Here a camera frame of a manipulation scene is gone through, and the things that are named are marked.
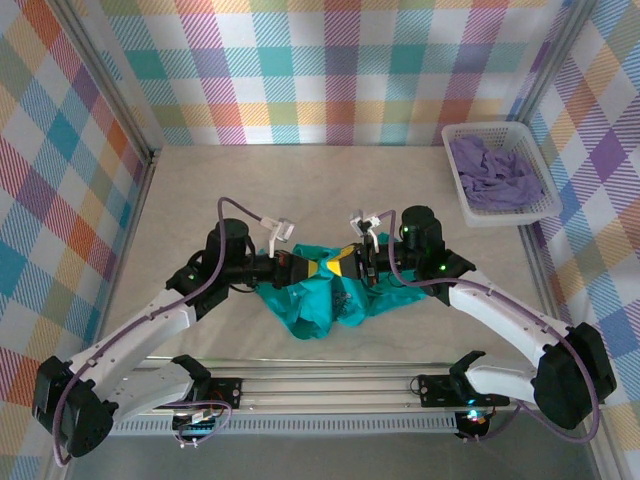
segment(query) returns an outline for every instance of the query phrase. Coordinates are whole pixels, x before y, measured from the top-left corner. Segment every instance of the plaid wallpaper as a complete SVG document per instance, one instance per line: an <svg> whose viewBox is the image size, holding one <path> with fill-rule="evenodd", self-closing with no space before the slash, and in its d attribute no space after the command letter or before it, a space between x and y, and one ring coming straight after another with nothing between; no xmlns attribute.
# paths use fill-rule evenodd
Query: plaid wallpaper
<svg viewBox="0 0 640 480"><path fill-rule="evenodd" d="M133 109L146 102L174 145L441 144L445 124L517 111L571 3L74 1Z"/></svg>
<svg viewBox="0 0 640 480"><path fill-rule="evenodd" d="M0 2L0 479L37 472L36 369L92 340L142 166L45 1Z"/></svg>
<svg viewBox="0 0 640 480"><path fill-rule="evenodd" d="M640 479L640 1L601 1L533 120L564 212L538 227L564 320L603 334L608 412Z"/></svg>

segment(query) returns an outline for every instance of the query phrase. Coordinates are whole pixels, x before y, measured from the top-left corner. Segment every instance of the laundry basket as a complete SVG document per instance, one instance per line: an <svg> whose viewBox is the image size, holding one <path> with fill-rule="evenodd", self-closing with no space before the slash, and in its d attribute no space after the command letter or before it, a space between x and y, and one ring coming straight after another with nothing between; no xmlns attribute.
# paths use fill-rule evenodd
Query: laundry basket
<svg viewBox="0 0 640 480"><path fill-rule="evenodd" d="M520 207L514 210L482 210L469 205L467 196L462 189L458 168L451 154L451 147L449 146L456 138L466 137L467 135L475 135L481 138L485 146L492 150L502 149L508 153L516 152L526 158L542 184L544 197L527 207ZM562 201L558 195L558 190L526 125L519 122L477 122L447 125L442 129L442 140L453 170L453 177L458 189L458 198L462 205L462 213L465 222L470 227L528 225L541 218L552 217L562 212Z"/></svg>

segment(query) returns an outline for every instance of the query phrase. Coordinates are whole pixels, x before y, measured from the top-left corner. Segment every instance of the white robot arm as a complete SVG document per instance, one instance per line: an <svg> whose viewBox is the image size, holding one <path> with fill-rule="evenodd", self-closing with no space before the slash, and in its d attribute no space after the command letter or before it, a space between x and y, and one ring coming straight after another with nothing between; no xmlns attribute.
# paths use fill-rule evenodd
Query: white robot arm
<svg viewBox="0 0 640 480"><path fill-rule="evenodd" d="M498 395L536 404L556 425L575 428L590 413L592 402L575 359L550 333L548 326L578 352L588 368L598 400L603 400L616 388L602 339L595 329L587 324L570 327L534 312L499 289L473 264L444 248L440 223L427 207L411 207L405 210L402 219L402 241L387 248L388 245L380 245L377 237L374 240L375 236L368 233L379 221L354 217L352 226L364 241L345 247L340 255L328 261L327 266L338 275L363 280L370 285L377 283L379 273L398 270L415 270L417 280L457 279L423 289L445 305L478 319L514 345L526 361L507 362L484 352L465 355L451 367L448 378L450 387L447 388L455 391L456 405L474 404L487 395ZM197 252L184 268L178 270L167 282L166 290L130 322L67 362L51 357L41 365L33 414L49 432L53 431L54 412L61 402L63 390L71 381L76 382L64 399L60 431L60 440L71 456L82 456L93 450L108 435L114 422L176 401L212 399L210 373L188 355L173 359L161 369L136 375L135 382L129 382L127 375L167 339L195 324L226 299L232 284L253 286L269 282L282 287L316 272L314 262L288 252L255 255L255 249L252 249L253 252L247 255L247 247L251 247L247 226L235 219L224 222L226 238L220 238L216 227L209 234L207 248ZM179 302L211 275L218 261L221 241L225 242L227 253L219 278L201 295L186 303ZM484 289L472 285L482 285ZM174 303L179 305L140 323L102 356L95 358L96 351L119 338L121 332L139 322L141 317L150 317L150 312L159 306ZM520 306L520 311L514 309L514 305ZM547 326L533 323L532 312ZM239 391L233 394L234 407L239 405L239 394Z"/></svg>

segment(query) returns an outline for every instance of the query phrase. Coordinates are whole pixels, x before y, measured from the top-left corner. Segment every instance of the floor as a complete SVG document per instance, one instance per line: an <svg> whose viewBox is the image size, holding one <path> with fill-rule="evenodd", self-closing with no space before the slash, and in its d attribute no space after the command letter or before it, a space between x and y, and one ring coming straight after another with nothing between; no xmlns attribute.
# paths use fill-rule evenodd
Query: floor
<svg viewBox="0 0 640 480"><path fill-rule="evenodd" d="M74 463L71 480L599 478L587 446L563 442L525 415L482 446L452 434L223 435L197 450L181 450L171 436L109 437Z"/></svg>
<svg viewBox="0 0 640 480"><path fill-rule="evenodd" d="M538 308L516 227L469 228L443 148L435 147L167 147L160 157L129 258L105 325L132 318L198 249L226 195L258 214L296 223L296 243L344 246L357 241L349 216L430 206L447 246L490 279ZM242 214L231 207L227 216ZM247 220L258 248L267 231ZM294 338L257 295L228 300L156 354L204 358L454 362L471 350L504 358L518 351L471 317L426 299L367 319L334 324L322 340Z"/></svg>

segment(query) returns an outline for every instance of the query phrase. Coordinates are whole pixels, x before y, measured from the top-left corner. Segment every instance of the green cloth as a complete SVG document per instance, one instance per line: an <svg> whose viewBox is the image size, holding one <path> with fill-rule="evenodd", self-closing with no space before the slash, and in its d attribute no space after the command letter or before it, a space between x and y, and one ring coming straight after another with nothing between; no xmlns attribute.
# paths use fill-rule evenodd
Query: green cloth
<svg viewBox="0 0 640 480"><path fill-rule="evenodd" d="M380 243L386 244L388 238L386 234L379 235ZM393 275L382 274L378 285L371 288L360 280L335 275L327 268L327 260L338 255L340 250L296 245L292 253L318 262L317 273L280 290L269 284L258 286L258 295L296 338L324 338L334 321L355 327L367 317L409 305L427 296L419 288L399 288ZM414 278L413 271L403 272L403 276L407 280Z"/></svg>

